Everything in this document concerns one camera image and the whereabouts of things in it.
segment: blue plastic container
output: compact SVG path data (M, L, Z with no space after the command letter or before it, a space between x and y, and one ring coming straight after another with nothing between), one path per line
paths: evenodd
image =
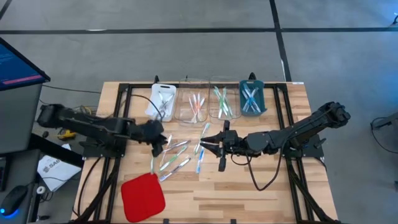
M246 83L249 87L250 90L255 89L255 87L258 87L260 91L257 91L257 93L254 95L254 99L257 103L257 105L260 108L260 113L257 111L253 111L251 108L249 108L247 111L243 111L243 106L246 104L246 99L243 96L242 91L244 90L243 88L243 83ZM240 98L240 104L241 104L241 113L243 116L260 116L264 112L266 112L266 102L264 100L264 82L260 80L242 80L239 82L239 98Z

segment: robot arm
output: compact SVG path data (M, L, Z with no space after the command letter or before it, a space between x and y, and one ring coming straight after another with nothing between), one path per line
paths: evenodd
M148 120L145 124L136 125L130 118L100 118L94 115L77 112L60 104L42 105L37 122L45 128L66 128L93 138L103 144L112 145L117 138L130 139L139 143L151 144L152 155L157 157L162 145L167 143L162 123Z
M215 136L201 139L201 145L221 158L219 171L223 172L227 154L249 157L258 157L261 153L275 154L280 148L301 146L327 127L339 128L346 125L351 116L344 108L339 103L329 102L294 125L279 131L250 133L243 139L238 137L236 131L229 130L229 121L225 121L224 130Z

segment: wooden table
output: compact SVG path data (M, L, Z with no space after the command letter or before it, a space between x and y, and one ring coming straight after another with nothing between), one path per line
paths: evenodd
M119 82L106 82L104 84L99 101L98 116L107 116L113 113L118 86ZM288 83L287 86L294 121L297 122L311 114L307 93L302 83ZM150 88L135 88L133 93L150 97ZM231 123L231 129L237 130L239 136L243 137L256 131L279 129L274 93L271 89L264 89L264 95L268 110L262 116L252 118L242 116ZM279 95L284 121L287 125L282 92ZM132 97L129 117L136 118L137 123L145 122L148 119L148 116L144 113L147 105L148 102L145 99ZM222 127L220 122L211 124L207 136L218 133L222 130ZM181 162L185 155L192 154L203 128L182 125L173 119L171 122L164 123L164 129L165 136L172 134L172 142L192 140L186 153L182 154L179 160L171 166L173 168ZM128 141L126 155L121 159L112 223L128 223L124 215L120 186L124 182L150 171L150 150L150 146ZM236 162L246 162L246 158L234 158ZM265 155L252 160L254 175L259 186L263 186L274 176L278 158L279 154L276 154L273 156ZM81 175L82 180L86 177L95 160L88 159L85 162ZM197 165L197 158L195 158L176 174L162 182L166 208L162 213L145 220L143 223L161 223L164 218L170 219L171 223L229 223L231 219L237 219L238 223L295 223L292 196L284 160L282 160L280 172L275 182L262 192L258 192L254 188L247 166L237 166L228 158L225 172L218 172L218 163L219 159L206 151L200 174L195 173ZM337 218L325 168L312 158L304 158L303 163L310 193L326 214L332 218ZM103 159L97 164L88 179L83 192L82 210L90 204L98 192L102 165ZM300 193L298 194L302 216L306 219L303 198ZM102 218L106 213L107 200L108 195L105 195L101 208ZM75 208L77 208L77 201L78 196L76 197Z

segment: computer mouse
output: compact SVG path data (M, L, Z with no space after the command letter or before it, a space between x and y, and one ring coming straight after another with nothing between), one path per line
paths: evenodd
M12 215L21 205L27 195L27 186L14 187L3 199L0 205L0 213L4 216Z

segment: computer screen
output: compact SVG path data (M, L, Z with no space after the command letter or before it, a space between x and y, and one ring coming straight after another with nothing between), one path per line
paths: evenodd
M0 91L43 83L49 77L4 40L0 41Z

